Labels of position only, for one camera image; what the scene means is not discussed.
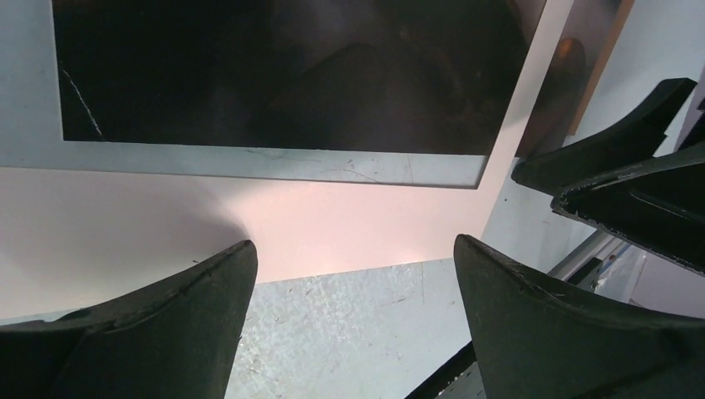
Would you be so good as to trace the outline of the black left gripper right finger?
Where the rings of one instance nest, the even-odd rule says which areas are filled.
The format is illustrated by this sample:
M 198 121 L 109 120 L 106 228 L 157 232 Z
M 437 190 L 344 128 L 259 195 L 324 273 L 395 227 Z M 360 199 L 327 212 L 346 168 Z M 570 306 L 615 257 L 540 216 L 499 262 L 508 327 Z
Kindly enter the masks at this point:
M 466 234 L 453 259 L 489 398 L 703 397 L 703 320 L 589 293 Z

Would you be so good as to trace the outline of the white photo mat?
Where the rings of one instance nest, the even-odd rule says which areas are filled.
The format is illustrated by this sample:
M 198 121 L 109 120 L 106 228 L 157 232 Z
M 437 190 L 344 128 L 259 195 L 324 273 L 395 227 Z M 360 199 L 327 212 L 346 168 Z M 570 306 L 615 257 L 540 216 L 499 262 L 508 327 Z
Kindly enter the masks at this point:
M 486 160 L 60 142 L 46 1 L 1 5 L 1 316 L 70 312 L 243 239 L 261 283 L 444 259 L 482 234 L 571 9 L 549 1 Z

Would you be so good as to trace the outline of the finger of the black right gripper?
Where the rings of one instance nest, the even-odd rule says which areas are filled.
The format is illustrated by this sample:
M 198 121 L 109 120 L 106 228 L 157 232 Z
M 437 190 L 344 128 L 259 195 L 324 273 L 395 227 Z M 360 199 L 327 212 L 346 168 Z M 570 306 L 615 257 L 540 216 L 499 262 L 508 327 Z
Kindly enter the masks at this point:
M 704 273 L 703 144 L 580 181 L 551 208 Z
M 571 145 L 522 160 L 512 171 L 511 179 L 556 196 L 581 180 L 652 157 L 696 85 L 686 77 L 659 82 L 615 124 Z

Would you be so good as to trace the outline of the sunset landscape photo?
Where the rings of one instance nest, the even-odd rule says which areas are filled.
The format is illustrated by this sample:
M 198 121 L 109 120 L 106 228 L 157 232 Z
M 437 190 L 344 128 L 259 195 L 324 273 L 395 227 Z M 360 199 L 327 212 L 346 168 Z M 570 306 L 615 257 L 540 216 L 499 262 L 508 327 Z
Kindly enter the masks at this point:
M 67 141 L 489 155 L 546 1 L 55 1 Z

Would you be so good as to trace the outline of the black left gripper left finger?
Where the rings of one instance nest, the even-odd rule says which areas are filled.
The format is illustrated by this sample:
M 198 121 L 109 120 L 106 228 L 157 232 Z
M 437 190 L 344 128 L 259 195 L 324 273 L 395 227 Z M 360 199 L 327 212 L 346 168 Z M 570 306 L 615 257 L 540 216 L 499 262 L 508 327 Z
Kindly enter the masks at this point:
M 4 398 L 221 398 L 258 272 L 241 241 L 144 288 L 1 328 Z

